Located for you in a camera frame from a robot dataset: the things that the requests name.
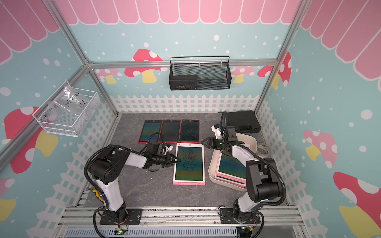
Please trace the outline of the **red writing tablet top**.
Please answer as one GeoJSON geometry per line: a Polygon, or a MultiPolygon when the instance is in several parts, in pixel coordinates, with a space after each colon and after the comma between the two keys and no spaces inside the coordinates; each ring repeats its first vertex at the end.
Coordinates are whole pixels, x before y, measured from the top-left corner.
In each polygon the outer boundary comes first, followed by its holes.
{"type": "Polygon", "coordinates": [[[161,120],[145,120],[140,134],[139,144],[146,144],[148,139],[156,132],[160,132],[162,127],[161,120]]]}

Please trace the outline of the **red writing tablet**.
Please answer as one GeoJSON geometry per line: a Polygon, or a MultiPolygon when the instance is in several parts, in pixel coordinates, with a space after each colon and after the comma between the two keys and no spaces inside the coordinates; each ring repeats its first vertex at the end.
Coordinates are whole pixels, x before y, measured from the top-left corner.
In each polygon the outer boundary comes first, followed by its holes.
{"type": "Polygon", "coordinates": [[[161,120],[145,120],[140,134],[139,144],[146,144],[148,139],[156,132],[160,132],[162,127],[161,120]]]}
{"type": "Polygon", "coordinates": [[[182,120],[179,141],[199,143],[199,120],[182,120]]]}
{"type": "Polygon", "coordinates": [[[181,120],[164,120],[161,127],[160,142],[177,143],[180,136],[181,120]]]}

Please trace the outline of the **white plastic storage box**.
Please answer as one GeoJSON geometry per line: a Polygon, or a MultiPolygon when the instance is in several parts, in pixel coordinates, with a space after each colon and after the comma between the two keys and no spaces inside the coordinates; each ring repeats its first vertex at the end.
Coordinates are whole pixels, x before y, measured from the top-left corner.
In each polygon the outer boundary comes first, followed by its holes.
{"type": "MultiPolygon", "coordinates": [[[[251,149],[254,149],[255,152],[257,151],[258,142],[254,137],[252,137],[251,135],[246,135],[242,133],[236,133],[236,136],[238,140],[244,142],[251,149]]],[[[213,151],[212,159],[208,169],[208,175],[210,180],[216,184],[219,184],[228,188],[232,188],[237,191],[246,192],[247,188],[245,184],[234,182],[231,179],[219,177],[217,175],[218,163],[221,159],[221,155],[222,153],[219,150],[213,151]]]]}

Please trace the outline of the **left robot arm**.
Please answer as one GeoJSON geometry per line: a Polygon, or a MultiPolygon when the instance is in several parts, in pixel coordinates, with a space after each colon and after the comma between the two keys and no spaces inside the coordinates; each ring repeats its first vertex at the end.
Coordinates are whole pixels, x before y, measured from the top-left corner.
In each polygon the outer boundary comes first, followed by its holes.
{"type": "Polygon", "coordinates": [[[172,146],[158,142],[147,143],[140,152],[120,145],[108,145],[96,151],[84,166],[85,178],[95,188],[103,202],[102,216],[116,224],[128,218],[126,203],[119,188],[119,175],[124,166],[150,170],[153,165],[162,168],[173,166],[180,159],[170,153],[172,146]]]}

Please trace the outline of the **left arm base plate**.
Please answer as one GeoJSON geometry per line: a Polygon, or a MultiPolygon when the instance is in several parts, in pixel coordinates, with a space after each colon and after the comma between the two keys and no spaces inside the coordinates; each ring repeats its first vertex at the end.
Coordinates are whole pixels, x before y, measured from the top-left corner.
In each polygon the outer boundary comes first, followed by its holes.
{"type": "Polygon", "coordinates": [[[102,214],[101,225],[139,225],[142,218],[142,209],[124,209],[119,218],[116,217],[116,212],[105,211],[102,214]]]}

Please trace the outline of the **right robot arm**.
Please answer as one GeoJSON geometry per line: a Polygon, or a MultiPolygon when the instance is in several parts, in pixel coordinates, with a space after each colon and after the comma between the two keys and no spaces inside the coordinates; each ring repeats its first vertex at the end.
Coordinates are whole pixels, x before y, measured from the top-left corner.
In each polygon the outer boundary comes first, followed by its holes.
{"type": "Polygon", "coordinates": [[[201,143],[208,149],[216,149],[236,159],[246,167],[247,192],[233,205],[234,219],[246,222],[259,208],[281,205],[286,199],[286,185],[272,158],[262,158],[248,148],[236,136],[235,127],[212,126],[215,136],[201,143]]]}

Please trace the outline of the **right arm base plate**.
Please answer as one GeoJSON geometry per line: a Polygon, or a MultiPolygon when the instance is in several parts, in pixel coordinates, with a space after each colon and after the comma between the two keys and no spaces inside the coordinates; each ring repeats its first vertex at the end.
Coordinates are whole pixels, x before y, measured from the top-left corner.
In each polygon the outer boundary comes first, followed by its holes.
{"type": "Polygon", "coordinates": [[[233,208],[222,207],[218,210],[221,224],[261,224],[260,215],[248,216],[245,221],[240,221],[234,217],[233,208]]]}

